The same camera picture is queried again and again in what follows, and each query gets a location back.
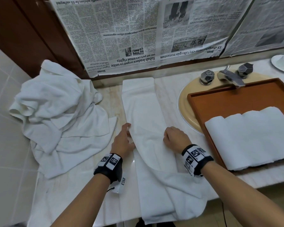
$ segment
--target person's left arm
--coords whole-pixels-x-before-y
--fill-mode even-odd
[[[135,144],[130,144],[127,139],[127,128],[129,126],[130,123],[122,126],[121,132],[115,137],[111,145],[111,153],[119,155],[122,159],[135,148]],[[110,179],[107,176],[101,173],[94,175],[51,227],[93,226],[109,185]]]

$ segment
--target white saucer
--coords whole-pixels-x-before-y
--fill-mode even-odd
[[[277,62],[282,56],[284,56],[284,55],[275,55],[275,56],[273,56],[273,57],[271,58],[270,61],[271,61],[271,63],[273,64],[273,66],[275,66],[277,69],[279,69],[279,70],[281,70],[281,71],[284,72],[284,69],[281,68],[281,67],[279,67],[279,66],[276,64],[276,62]]]

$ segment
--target pile of white cloth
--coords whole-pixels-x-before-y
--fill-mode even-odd
[[[284,114],[276,107],[205,122],[228,170],[284,159]]]
[[[201,215],[210,189],[205,178],[177,171],[174,153],[163,143],[166,123],[153,78],[124,80],[122,101],[136,145],[134,159],[145,224]]]
[[[39,76],[22,84],[9,112],[23,121],[23,134],[46,178],[69,171],[108,145],[117,118],[108,119],[96,105],[101,100],[91,80],[49,60]]]

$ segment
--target hand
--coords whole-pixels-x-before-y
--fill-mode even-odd
[[[111,153],[118,154],[124,159],[130,152],[135,149],[134,143],[129,143],[127,136],[130,136],[127,128],[131,126],[130,123],[125,123],[122,126],[120,133],[115,137],[114,142],[111,145]]]
[[[179,154],[182,154],[183,150],[192,144],[187,134],[174,126],[166,128],[163,141],[169,149]]]

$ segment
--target faucet spout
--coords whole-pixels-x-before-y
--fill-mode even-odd
[[[219,80],[230,81],[232,84],[235,85],[236,88],[240,88],[240,87],[245,86],[245,83],[243,82],[241,77],[238,74],[233,73],[231,71],[221,70],[221,71],[218,72],[217,76],[218,76]]]

